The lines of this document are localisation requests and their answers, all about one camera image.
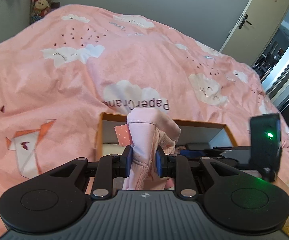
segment silver screw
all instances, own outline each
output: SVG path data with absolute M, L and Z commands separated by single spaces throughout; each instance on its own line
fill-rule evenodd
M 197 194 L 197 192 L 193 189 L 190 189 L 190 188 L 186 188 L 186 189 L 183 189 L 180 194 L 184 197 L 193 197 Z
M 95 189 L 92 193 L 96 197 L 105 197 L 109 194 L 109 191 L 104 188 L 98 188 L 98 189 Z

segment crosshair logo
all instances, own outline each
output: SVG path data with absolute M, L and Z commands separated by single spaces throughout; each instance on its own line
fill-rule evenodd
M 150 195 L 149 193 L 145 192 L 145 193 L 142 193 L 140 196 L 142 196 L 142 197 L 144 197 L 144 198 L 148 198 L 148 197 L 150 197 L 151 195 Z

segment doorway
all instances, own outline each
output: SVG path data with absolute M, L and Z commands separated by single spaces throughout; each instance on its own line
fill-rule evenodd
M 252 68 L 258 73 L 261 82 L 271 73 L 289 47 L 289 10 L 269 45 Z

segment blue object in box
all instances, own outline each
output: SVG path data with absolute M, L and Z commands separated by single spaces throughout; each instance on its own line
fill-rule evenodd
M 206 156 L 203 151 L 192 151 L 192 150 L 181 150 L 180 155 L 183 155 L 187 158 L 198 158 Z

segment bed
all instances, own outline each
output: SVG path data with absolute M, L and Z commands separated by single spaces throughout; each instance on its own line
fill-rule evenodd
M 100 113 L 136 107 L 227 124 L 238 145 L 250 144 L 251 116 L 277 112 L 249 66 L 174 28 L 64 6 L 0 44 L 0 195 L 74 158 L 93 161 Z M 287 182 L 281 119 L 279 176 Z

